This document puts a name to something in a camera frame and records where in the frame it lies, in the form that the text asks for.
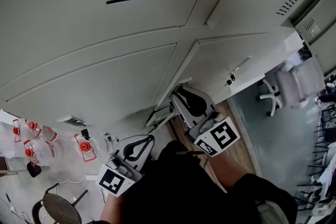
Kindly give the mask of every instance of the black chair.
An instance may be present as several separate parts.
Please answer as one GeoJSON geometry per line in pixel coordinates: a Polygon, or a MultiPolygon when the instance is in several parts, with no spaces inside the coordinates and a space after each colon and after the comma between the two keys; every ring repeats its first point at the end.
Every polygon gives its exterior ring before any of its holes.
{"type": "Polygon", "coordinates": [[[298,201],[298,212],[312,210],[315,204],[320,199],[320,193],[322,191],[322,184],[320,182],[299,184],[297,187],[316,187],[314,191],[303,191],[301,194],[307,194],[307,197],[302,196],[302,198],[294,196],[294,199],[298,201]]]}
{"type": "Polygon", "coordinates": [[[323,128],[314,133],[322,132],[322,135],[319,135],[318,138],[324,138],[324,142],[333,143],[336,142],[336,127],[323,128]]]}
{"type": "Polygon", "coordinates": [[[61,196],[49,191],[53,188],[56,188],[59,184],[56,183],[52,187],[48,188],[44,193],[43,199],[34,204],[32,208],[32,216],[35,224],[41,224],[39,218],[39,211],[44,206],[47,213],[55,220],[54,224],[81,224],[82,219],[75,209],[75,205],[83,198],[83,196],[88,192],[85,190],[78,199],[72,204],[61,196]]]}

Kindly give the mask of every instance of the white cable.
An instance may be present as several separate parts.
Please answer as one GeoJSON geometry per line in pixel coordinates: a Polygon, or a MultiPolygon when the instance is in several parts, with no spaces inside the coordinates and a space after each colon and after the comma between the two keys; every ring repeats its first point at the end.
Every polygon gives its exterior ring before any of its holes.
{"type": "Polygon", "coordinates": [[[31,222],[31,220],[30,220],[30,218],[28,217],[27,213],[22,212],[21,214],[17,214],[17,213],[13,212],[13,211],[10,209],[10,206],[8,205],[8,203],[7,203],[3,198],[0,197],[0,200],[1,200],[4,204],[6,204],[6,206],[8,207],[8,209],[12,212],[12,214],[13,214],[14,216],[16,216],[17,218],[19,218],[19,219],[21,219],[21,220],[26,220],[26,221],[28,221],[29,223],[34,224],[33,222],[31,222]]]}
{"type": "Polygon", "coordinates": [[[64,182],[56,182],[56,183],[58,183],[58,184],[64,184],[64,183],[68,183],[68,182],[70,181],[71,183],[79,184],[79,183],[82,183],[84,179],[85,179],[85,177],[84,177],[80,182],[73,182],[73,181],[71,181],[71,180],[68,179],[67,181],[64,181],[64,182]]]}
{"type": "Polygon", "coordinates": [[[42,221],[41,221],[41,223],[44,222],[44,218],[45,218],[47,215],[48,215],[48,214],[45,214],[45,215],[42,217],[42,221]]]}

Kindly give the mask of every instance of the sneaker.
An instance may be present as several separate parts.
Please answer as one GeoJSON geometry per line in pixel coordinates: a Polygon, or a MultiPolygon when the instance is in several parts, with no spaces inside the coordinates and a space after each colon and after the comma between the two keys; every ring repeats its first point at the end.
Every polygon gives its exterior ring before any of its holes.
{"type": "Polygon", "coordinates": [[[315,104],[317,104],[320,108],[321,107],[321,100],[318,97],[315,97],[314,101],[315,101],[315,104]]]}

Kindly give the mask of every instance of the plastic water bottle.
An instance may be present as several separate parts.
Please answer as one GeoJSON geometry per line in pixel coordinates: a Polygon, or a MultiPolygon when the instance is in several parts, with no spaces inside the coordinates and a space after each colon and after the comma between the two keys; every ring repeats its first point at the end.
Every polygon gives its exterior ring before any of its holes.
{"type": "Polygon", "coordinates": [[[43,140],[27,140],[24,143],[25,154],[33,165],[50,166],[62,156],[62,150],[57,143],[43,140]]]}
{"type": "Polygon", "coordinates": [[[99,146],[95,139],[86,140],[79,134],[75,134],[76,150],[82,156],[84,162],[90,162],[97,158],[99,146]]]}
{"type": "Polygon", "coordinates": [[[47,142],[53,142],[58,138],[58,134],[53,129],[44,125],[40,128],[36,122],[31,121],[29,128],[33,131],[35,138],[40,138],[47,142]]]}
{"type": "Polygon", "coordinates": [[[13,133],[15,134],[14,142],[26,141],[34,139],[34,133],[29,128],[27,120],[15,119],[13,120],[13,133]]]}
{"type": "Polygon", "coordinates": [[[0,122],[0,156],[6,158],[25,157],[22,143],[15,143],[13,126],[0,122]]]}

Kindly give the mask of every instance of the black shorts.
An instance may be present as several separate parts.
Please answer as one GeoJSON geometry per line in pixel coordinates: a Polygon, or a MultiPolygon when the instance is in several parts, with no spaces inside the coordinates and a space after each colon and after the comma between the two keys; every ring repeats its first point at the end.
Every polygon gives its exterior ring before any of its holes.
{"type": "Polygon", "coordinates": [[[197,157],[176,155],[183,150],[181,143],[170,142],[125,194],[123,223],[261,223],[256,204],[265,200],[276,203],[289,223],[295,223],[297,204],[286,191],[247,174],[226,194],[197,157]]]}

